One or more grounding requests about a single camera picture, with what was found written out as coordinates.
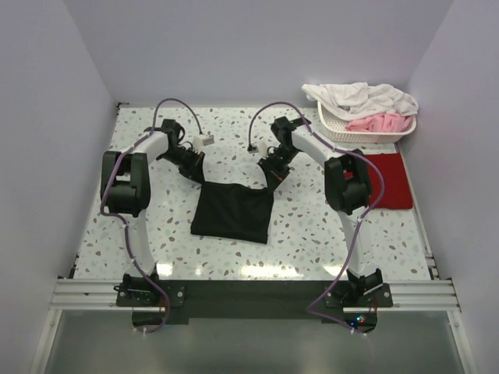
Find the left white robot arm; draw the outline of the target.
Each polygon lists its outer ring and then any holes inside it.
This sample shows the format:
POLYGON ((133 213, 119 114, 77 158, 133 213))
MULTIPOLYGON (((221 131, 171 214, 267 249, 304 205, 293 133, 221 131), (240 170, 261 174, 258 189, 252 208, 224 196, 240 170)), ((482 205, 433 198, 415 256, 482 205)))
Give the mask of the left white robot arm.
POLYGON ((200 133, 186 140, 185 129, 175 120, 165 119, 158 128, 147 128, 132 145, 108 150, 102 157, 100 213, 119 227, 120 243, 128 265, 121 295, 135 298, 143 305, 154 305, 161 298, 161 286, 147 234, 147 209, 152 189, 150 166, 165 160, 177 167, 179 174, 192 182, 204 182, 203 148, 214 142, 200 133))

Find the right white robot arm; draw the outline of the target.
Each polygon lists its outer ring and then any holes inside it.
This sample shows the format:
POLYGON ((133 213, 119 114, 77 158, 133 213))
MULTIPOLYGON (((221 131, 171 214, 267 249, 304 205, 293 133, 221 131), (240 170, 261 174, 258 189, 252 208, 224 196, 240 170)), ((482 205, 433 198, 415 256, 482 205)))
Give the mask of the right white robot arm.
POLYGON ((307 154, 322 167, 325 199, 338 213, 349 247, 347 295, 352 304, 364 306, 383 283, 374 259, 370 229, 363 223, 372 194, 368 165, 362 151, 343 150, 318 139, 310 132, 309 124, 301 118, 274 120, 271 131, 279 145, 273 150, 260 147, 262 158, 258 165, 271 191, 288 177, 289 165, 298 153, 307 154))

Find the black t shirt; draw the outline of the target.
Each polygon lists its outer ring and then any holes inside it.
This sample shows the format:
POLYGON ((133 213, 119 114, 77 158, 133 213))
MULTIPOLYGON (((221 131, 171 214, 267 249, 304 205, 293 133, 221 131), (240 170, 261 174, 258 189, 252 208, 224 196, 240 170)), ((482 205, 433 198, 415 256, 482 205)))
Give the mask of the black t shirt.
POLYGON ((205 182, 201 186, 190 232, 266 244, 273 205, 274 194, 267 188, 205 182))

